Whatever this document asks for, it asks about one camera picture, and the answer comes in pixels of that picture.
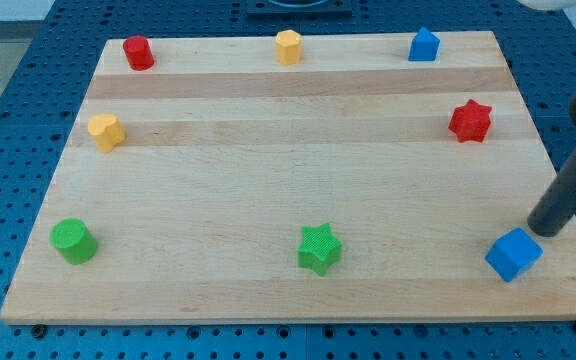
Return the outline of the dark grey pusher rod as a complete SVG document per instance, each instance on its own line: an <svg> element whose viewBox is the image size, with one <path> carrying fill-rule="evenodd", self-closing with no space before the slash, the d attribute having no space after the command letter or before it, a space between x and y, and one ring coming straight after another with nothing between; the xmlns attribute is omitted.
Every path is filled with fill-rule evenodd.
<svg viewBox="0 0 576 360"><path fill-rule="evenodd" d="M576 148L527 217L537 235L556 236L576 212Z"/></svg>

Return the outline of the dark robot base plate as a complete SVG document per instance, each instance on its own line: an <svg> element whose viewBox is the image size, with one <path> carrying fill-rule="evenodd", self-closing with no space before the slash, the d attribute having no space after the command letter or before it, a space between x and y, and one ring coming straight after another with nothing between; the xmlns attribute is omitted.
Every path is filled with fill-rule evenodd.
<svg viewBox="0 0 576 360"><path fill-rule="evenodd" d="M248 15L351 14L353 0L247 0Z"/></svg>

